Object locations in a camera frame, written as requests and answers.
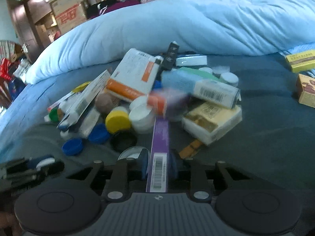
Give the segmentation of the long purple green box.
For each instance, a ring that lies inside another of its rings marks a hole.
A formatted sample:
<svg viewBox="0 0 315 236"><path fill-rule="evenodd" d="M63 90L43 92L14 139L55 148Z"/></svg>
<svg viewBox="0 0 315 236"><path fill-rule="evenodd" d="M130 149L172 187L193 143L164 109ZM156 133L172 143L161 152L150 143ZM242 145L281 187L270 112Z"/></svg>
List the long purple green box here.
<svg viewBox="0 0 315 236"><path fill-rule="evenodd" d="M146 192L166 193L168 185L169 122L157 117L153 128Z"/></svg>

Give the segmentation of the white clear rimmed lid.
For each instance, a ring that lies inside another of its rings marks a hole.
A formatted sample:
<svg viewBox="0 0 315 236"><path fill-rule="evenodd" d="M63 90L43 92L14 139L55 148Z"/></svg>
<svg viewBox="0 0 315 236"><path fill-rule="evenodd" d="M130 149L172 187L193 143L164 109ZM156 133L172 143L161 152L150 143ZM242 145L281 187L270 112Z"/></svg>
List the white clear rimmed lid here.
<svg viewBox="0 0 315 236"><path fill-rule="evenodd" d="M118 160L122 159L139 159L139 160L144 160L144 159L149 159L150 152L146 147L142 146L134 146L127 148L125 151L123 151L119 157Z"/></svg>

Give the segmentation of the black bottle cap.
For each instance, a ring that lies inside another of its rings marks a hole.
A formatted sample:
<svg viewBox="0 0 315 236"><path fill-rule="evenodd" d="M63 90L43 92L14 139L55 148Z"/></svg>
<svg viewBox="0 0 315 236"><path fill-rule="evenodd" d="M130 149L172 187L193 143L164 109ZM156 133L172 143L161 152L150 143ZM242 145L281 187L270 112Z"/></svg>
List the black bottle cap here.
<svg viewBox="0 0 315 236"><path fill-rule="evenodd" d="M133 131L121 130L111 136L109 143L114 151L122 153L128 148L136 146L137 141L138 138Z"/></svg>

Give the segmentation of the blue bottle cap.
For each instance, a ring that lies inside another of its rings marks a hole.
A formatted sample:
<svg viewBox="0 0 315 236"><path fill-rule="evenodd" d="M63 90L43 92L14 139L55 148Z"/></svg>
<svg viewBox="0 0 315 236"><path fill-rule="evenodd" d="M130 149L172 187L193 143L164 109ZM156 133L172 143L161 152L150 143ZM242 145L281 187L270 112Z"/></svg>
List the blue bottle cap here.
<svg viewBox="0 0 315 236"><path fill-rule="evenodd" d="M79 155L83 150L83 140L81 138L72 138L67 140L63 146L62 151L66 156Z"/></svg>
<svg viewBox="0 0 315 236"><path fill-rule="evenodd" d="M104 144L110 138L110 133L104 123L97 124L88 136L88 140L94 144Z"/></svg>

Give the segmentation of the yellow bottle cap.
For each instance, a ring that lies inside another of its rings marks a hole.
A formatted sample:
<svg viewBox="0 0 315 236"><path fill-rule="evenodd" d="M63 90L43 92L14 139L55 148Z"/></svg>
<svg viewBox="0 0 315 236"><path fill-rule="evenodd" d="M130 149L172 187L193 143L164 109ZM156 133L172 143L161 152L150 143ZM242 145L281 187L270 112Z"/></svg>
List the yellow bottle cap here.
<svg viewBox="0 0 315 236"><path fill-rule="evenodd" d="M116 110L111 111L105 118L105 126L109 133L115 134L121 130L131 128L129 115L125 111Z"/></svg>

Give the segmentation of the beige tissue pack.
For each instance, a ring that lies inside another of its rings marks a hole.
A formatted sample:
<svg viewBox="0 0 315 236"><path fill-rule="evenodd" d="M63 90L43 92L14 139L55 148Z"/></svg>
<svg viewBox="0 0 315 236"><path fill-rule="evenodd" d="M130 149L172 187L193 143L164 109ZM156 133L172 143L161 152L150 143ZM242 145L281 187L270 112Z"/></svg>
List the beige tissue pack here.
<svg viewBox="0 0 315 236"><path fill-rule="evenodd" d="M239 105L233 109L226 109L205 102L182 118L182 126L194 138L209 146L234 129L241 121L242 109Z"/></svg>

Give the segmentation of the white round jar lid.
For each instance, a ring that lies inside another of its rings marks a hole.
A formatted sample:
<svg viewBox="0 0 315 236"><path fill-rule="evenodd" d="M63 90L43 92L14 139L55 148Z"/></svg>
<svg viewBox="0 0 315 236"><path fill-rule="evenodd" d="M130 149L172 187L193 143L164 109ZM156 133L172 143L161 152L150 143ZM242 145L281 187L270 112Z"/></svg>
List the white round jar lid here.
<svg viewBox="0 0 315 236"><path fill-rule="evenodd" d="M138 134L147 134L152 131L155 123L155 112L146 104L133 108L129 113L129 120Z"/></svg>

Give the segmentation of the purple orange small box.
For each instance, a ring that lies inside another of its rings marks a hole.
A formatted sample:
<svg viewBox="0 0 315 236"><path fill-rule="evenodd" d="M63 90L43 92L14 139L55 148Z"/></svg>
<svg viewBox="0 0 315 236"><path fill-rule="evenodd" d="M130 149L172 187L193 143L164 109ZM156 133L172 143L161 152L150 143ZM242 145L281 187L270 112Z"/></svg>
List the purple orange small box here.
<svg viewBox="0 0 315 236"><path fill-rule="evenodd" d="M158 89L147 96L147 105L159 116L168 119L181 117L187 111L190 96L177 89Z"/></svg>

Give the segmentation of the green bottle cap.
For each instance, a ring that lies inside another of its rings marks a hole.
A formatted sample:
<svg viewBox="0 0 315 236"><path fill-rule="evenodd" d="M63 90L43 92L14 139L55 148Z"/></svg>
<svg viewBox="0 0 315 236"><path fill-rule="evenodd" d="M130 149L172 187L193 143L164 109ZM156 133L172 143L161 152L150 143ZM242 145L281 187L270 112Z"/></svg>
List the green bottle cap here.
<svg viewBox="0 0 315 236"><path fill-rule="evenodd" d="M57 108L53 108L49 112L49 119L53 123L58 123L59 122L59 116L58 116L58 109Z"/></svg>

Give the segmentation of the brown round ball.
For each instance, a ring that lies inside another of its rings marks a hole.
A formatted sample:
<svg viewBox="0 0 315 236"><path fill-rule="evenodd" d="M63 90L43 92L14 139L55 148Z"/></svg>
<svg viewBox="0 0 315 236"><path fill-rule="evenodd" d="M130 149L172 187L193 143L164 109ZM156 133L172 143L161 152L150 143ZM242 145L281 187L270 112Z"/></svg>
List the brown round ball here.
<svg viewBox="0 0 315 236"><path fill-rule="evenodd" d="M101 114L109 114L119 102L120 100L110 93L99 93L95 98L95 107Z"/></svg>

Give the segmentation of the white blue long box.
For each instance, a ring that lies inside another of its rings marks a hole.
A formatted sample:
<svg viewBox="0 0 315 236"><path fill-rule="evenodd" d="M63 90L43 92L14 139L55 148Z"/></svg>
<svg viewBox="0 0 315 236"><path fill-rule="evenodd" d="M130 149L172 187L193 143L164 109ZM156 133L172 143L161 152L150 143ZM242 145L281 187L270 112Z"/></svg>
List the white blue long box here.
<svg viewBox="0 0 315 236"><path fill-rule="evenodd" d="M98 93L104 89L110 76L111 73L105 70L95 78L70 106L57 128L65 132L75 125Z"/></svg>

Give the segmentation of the blue white barcode box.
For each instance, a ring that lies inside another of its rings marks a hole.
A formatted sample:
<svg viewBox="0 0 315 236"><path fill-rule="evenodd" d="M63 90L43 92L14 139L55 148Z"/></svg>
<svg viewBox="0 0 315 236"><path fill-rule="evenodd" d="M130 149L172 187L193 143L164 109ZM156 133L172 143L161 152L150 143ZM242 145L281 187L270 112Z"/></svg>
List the blue white barcode box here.
<svg viewBox="0 0 315 236"><path fill-rule="evenodd" d="M240 89L213 79L202 78L187 71L164 71L161 74L162 87L177 89L201 100L232 109L240 95Z"/></svg>

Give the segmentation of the white orange medicine box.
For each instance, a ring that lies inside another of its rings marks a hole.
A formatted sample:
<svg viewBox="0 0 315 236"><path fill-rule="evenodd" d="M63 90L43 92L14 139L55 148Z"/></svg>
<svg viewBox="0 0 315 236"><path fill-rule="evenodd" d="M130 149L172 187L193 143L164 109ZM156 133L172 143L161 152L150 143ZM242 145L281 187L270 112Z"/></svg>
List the white orange medicine box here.
<svg viewBox="0 0 315 236"><path fill-rule="evenodd" d="M161 56L129 49L107 81L106 89L127 102L148 95L162 62Z"/></svg>

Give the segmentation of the black slim box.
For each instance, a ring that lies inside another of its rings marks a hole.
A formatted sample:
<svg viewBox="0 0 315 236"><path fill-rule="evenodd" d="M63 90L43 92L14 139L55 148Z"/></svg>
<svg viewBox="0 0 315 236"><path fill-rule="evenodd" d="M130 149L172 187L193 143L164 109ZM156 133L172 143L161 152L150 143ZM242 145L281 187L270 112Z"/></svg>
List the black slim box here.
<svg viewBox="0 0 315 236"><path fill-rule="evenodd" d="M176 41L172 41L169 44L166 54L163 55L163 60L160 64L160 68L163 70L171 70L176 63L179 45Z"/></svg>

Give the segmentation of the white teal flat box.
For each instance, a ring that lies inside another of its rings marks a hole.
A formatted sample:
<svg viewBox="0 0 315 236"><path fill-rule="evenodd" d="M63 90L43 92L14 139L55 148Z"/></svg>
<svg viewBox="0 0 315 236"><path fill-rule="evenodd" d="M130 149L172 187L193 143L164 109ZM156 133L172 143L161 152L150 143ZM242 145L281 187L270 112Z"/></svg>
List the white teal flat box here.
<svg viewBox="0 0 315 236"><path fill-rule="evenodd" d="M207 56L206 55L183 55L176 59L177 67L195 67L207 65Z"/></svg>

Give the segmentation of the brown wooden door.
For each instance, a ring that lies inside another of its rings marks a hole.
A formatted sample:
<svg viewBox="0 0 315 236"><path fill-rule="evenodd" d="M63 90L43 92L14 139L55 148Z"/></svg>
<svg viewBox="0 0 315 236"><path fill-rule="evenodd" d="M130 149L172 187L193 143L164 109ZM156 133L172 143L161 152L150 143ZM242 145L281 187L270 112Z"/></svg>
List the brown wooden door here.
<svg viewBox="0 0 315 236"><path fill-rule="evenodd" d="M6 3L19 43L27 59L34 63L44 50L44 47L28 6L18 0L6 0Z"/></svg>

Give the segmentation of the yellow red medicine box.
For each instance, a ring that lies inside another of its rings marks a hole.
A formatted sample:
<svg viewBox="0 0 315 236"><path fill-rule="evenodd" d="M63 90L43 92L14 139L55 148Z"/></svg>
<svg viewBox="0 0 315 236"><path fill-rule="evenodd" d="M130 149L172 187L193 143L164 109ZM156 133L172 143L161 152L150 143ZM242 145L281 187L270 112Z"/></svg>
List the yellow red medicine box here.
<svg viewBox="0 0 315 236"><path fill-rule="evenodd" d="M298 74L296 88L298 102L308 107L315 108L314 78Z"/></svg>

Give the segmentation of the yellow green medicine box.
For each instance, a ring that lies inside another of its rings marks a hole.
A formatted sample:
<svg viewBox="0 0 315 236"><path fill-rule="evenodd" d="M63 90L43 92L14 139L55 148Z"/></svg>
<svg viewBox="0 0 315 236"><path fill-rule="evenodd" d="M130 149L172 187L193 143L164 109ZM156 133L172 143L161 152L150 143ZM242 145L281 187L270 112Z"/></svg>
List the yellow green medicine box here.
<svg viewBox="0 0 315 236"><path fill-rule="evenodd" d="M314 50L287 55L285 58L293 73L314 69Z"/></svg>

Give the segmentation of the red printed cardboard box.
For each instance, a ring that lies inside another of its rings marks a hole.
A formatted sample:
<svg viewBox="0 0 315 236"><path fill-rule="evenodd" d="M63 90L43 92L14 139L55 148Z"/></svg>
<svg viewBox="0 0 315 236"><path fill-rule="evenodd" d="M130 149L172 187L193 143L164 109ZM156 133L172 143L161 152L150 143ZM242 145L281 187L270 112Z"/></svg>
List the red printed cardboard box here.
<svg viewBox="0 0 315 236"><path fill-rule="evenodd" d="M62 35L87 21L85 0L55 0L50 5Z"/></svg>

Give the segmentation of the light blue duvet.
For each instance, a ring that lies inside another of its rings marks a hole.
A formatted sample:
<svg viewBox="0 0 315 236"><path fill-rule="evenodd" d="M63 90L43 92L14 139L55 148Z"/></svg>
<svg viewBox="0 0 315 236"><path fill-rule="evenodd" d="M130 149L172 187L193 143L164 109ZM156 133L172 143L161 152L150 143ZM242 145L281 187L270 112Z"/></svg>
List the light blue duvet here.
<svg viewBox="0 0 315 236"><path fill-rule="evenodd" d="M26 74L29 84L148 54L175 41L181 52L260 56L314 42L314 0L156 0L89 20L50 44Z"/></svg>

